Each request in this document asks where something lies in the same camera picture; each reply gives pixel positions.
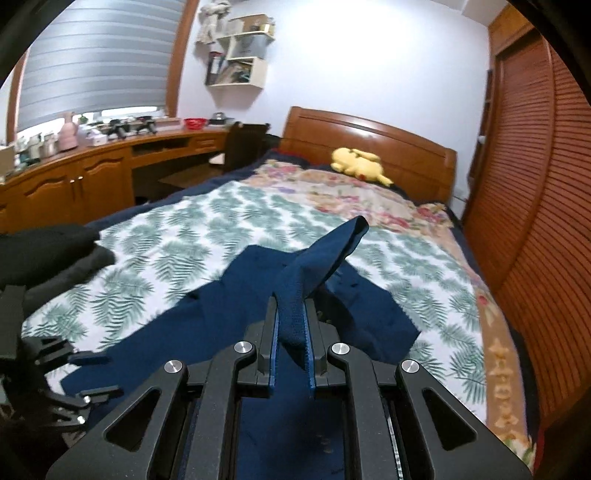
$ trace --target white wall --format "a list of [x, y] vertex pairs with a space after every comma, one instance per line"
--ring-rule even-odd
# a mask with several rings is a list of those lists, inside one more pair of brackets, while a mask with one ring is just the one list
[[8, 97], [12, 85], [12, 72], [0, 88], [0, 143], [6, 141], [6, 114], [8, 112]]
[[196, 21], [179, 115], [224, 111], [269, 122], [276, 135], [292, 105], [369, 118], [456, 150], [456, 186], [467, 192], [489, 64], [484, 25], [429, 0], [247, 0], [230, 16], [256, 13], [277, 22], [265, 89], [203, 86]]

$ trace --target metal screw cap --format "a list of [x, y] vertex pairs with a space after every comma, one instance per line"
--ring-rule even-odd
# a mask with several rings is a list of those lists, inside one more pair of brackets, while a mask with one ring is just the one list
[[405, 360], [402, 362], [402, 369], [409, 374], [414, 374], [418, 372], [418, 363], [414, 360]]
[[183, 363], [180, 360], [169, 360], [164, 364], [164, 371], [168, 374], [175, 374], [183, 369]]
[[252, 350], [252, 343], [247, 342], [246, 340], [238, 342], [236, 345], [234, 345], [234, 351], [236, 353], [248, 353], [251, 350]]
[[335, 343], [332, 347], [330, 347], [330, 349], [333, 351], [333, 353], [336, 353], [337, 355], [346, 355], [351, 350], [349, 345], [342, 342]]

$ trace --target louvered wardrobe door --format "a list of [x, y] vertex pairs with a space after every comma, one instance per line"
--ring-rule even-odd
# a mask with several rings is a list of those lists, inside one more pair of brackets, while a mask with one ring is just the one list
[[527, 240], [496, 299], [524, 335], [549, 423], [591, 381], [591, 107], [556, 52], [553, 147]]
[[524, 240], [551, 146], [552, 77], [539, 35], [498, 60], [495, 123], [465, 235], [494, 293]]

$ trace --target pikachu plush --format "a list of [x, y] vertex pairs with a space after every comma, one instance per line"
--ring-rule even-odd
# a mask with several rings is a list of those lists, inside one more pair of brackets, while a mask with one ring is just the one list
[[358, 180], [378, 181], [389, 187], [392, 180], [384, 177], [384, 169], [380, 165], [380, 158], [373, 153], [362, 152], [355, 148], [337, 148], [332, 154], [330, 164], [334, 171], [344, 173]]

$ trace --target navy blue bed sheet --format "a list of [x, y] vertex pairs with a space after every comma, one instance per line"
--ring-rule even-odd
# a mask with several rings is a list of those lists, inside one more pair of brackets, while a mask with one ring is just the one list
[[[136, 207], [131, 207], [131, 208], [122, 210], [120, 212], [114, 213], [113, 215], [109, 215], [109, 216], [104, 217], [102, 219], [91, 222], [88, 224], [88, 226], [94, 227], [98, 230], [104, 230], [110, 226], [116, 225], [117, 223], [121, 223], [126, 220], [129, 220], [129, 219], [133, 218], [134, 216], [139, 215], [140, 213], [149, 212], [150, 210], [153, 210], [158, 207], [162, 207], [164, 205], [172, 205], [172, 204], [178, 203], [184, 197], [203, 195], [203, 194], [209, 193], [209, 192], [221, 187], [222, 185], [226, 184], [229, 181], [245, 180], [248, 177], [252, 176], [255, 173], [255, 170], [258, 167], [260, 167], [261, 165], [263, 165], [270, 158], [273, 158], [278, 161], [285, 161], [285, 162], [293, 163], [295, 165], [300, 166], [303, 169], [333, 171], [330, 168], [330, 165], [312, 166], [312, 165], [310, 165], [310, 163], [307, 160], [305, 160], [303, 158], [300, 158], [300, 157], [297, 157], [294, 155], [284, 154], [278, 150], [269, 150], [267, 153], [265, 153], [265, 155], [263, 155], [259, 160], [252, 163], [251, 165], [240, 168], [240, 169], [235, 170], [230, 173], [226, 173], [225, 175], [222, 175], [220, 177], [215, 177], [213, 179], [210, 179], [208, 181], [200, 183], [199, 185], [196, 185], [194, 187], [191, 187], [191, 188], [188, 188], [185, 190], [181, 190], [180, 192], [173, 193], [169, 197], [166, 197], [163, 200], [159, 200], [158, 202], [148, 203], [146, 205], [139, 205]], [[400, 189], [399, 187], [397, 187], [396, 185], [392, 185], [390, 187], [390, 189], [397, 192], [398, 194], [400, 194], [402, 197], [406, 198], [407, 200], [409, 199], [406, 192], [403, 191], [402, 189]], [[425, 201], [423, 201], [421, 203], [430, 203], [430, 200], [425, 199]], [[462, 249], [462, 252], [464, 253], [464, 256], [466, 257], [466, 261], [479, 276], [482, 276], [482, 273], [480, 271], [480, 267], [478, 266], [478, 262], [476, 262], [476, 258], [474, 257], [472, 250], [468, 246], [468, 242], [466, 240], [466, 237], [464, 236], [464, 234], [462, 232], [462, 226], [461, 226], [460, 222], [458, 221], [456, 215], [448, 207], [446, 208], [446, 212], [447, 212], [449, 218], [454, 223], [454, 228], [452, 229], [453, 236], [456, 239], [456, 242], [458, 243], [460, 248]], [[513, 337], [513, 341], [514, 341], [515, 347], [517, 349], [517, 352], [519, 355], [519, 361], [521, 364], [521, 372], [522, 372], [524, 390], [525, 390], [525, 400], [526, 400], [526, 405], [527, 405], [526, 417], [527, 417], [527, 424], [528, 424], [528, 432], [531, 435], [531, 437], [533, 438], [533, 440], [536, 441], [538, 429], [539, 429], [539, 425], [540, 425], [540, 407], [539, 407], [539, 403], [538, 403], [538, 390], [537, 390], [537, 385], [535, 382], [534, 370], [533, 370], [530, 356], [527, 353], [523, 337], [521, 336], [521, 334], [519, 332], [517, 332], [515, 329], [513, 329], [510, 324], [508, 324], [508, 325], [509, 325], [509, 329], [511, 331], [511, 336]]]

